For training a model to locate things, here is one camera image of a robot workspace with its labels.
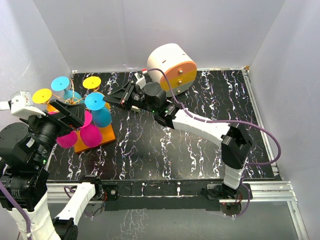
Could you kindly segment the blue wine glass front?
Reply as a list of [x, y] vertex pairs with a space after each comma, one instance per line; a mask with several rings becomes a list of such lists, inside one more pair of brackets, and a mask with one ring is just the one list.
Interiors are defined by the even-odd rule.
[[104, 95], [92, 92], [84, 100], [86, 107], [91, 111], [92, 121], [99, 128], [105, 128], [112, 122], [112, 116], [106, 107]]

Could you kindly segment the pink wine glass front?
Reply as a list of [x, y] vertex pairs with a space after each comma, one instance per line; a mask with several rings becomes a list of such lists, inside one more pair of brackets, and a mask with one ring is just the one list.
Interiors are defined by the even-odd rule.
[[95, 148], [101, 143], [103, 139], [102, 133], [100, 129], [92, 123], [92, 120], [92, 114], [86, 110], [84, 125], [76, 132], [78, 139], [74, 145], [75, 147]]

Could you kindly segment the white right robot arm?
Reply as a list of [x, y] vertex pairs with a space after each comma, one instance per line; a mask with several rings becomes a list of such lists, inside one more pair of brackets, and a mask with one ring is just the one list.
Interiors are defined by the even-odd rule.
[[167, 99], [159, 83], [149, 82], [139, 87], [132, 81], [103, 100], [118, 108], [130, 110], [137, 107], [153, 113], [154, 120], [163, 127], [182, 130], [206, 139], [221, 150], [225, 164], [224, 178], [220, 185], [203, 189], [207, 196], [236, 199], [241, 192], [241, 179], [253, 141], [240, 123], [213, 123], [183, 110], [182, 106]]

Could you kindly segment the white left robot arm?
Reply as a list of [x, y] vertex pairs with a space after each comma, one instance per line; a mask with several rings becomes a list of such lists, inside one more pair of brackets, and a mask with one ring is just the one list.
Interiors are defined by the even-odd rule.
[[98, 178], [85, 175], [64, 209], [51, 218], [45, 166], [57, 139], [84, 125], [86, 106], [58, 99], [50, 104], [56, 109], [53, 114], [19, 99], [0, 104], [19, 118], [0, 132], [0, 157], [8, 166], [0, 177], [0, 203], [24, 240], [77, 239], [87, 204], [103, 195]]

